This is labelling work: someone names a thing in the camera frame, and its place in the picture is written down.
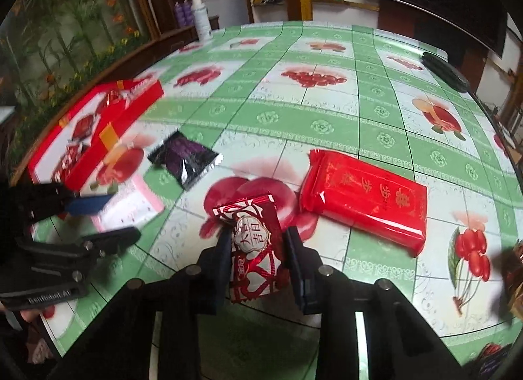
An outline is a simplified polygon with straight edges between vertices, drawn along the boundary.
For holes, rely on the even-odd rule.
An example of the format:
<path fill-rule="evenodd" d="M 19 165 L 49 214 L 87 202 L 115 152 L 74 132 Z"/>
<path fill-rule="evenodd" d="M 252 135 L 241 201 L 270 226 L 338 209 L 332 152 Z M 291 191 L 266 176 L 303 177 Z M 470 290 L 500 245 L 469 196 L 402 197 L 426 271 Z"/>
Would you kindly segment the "left hand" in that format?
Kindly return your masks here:
<path fill-rule="evenodd" d="M 1 312 L 8 312 L 8 313 L 14 313 L 14 314 L 17 314 L 21 319 L 23 319 L 25 322 L 32 322 L 34 321 L 36 318 L 39 317 L 39 315 L 41 315 L 42 313 L 42 310 L 37 308 L 37 309 L 28 309 L 28 310 L 22 310 L 22 311 L 13 311 L 11 309 L 8 309 L 6 306 L 4 306 L 3 304 L 0 304 L 0 311 Z"/>

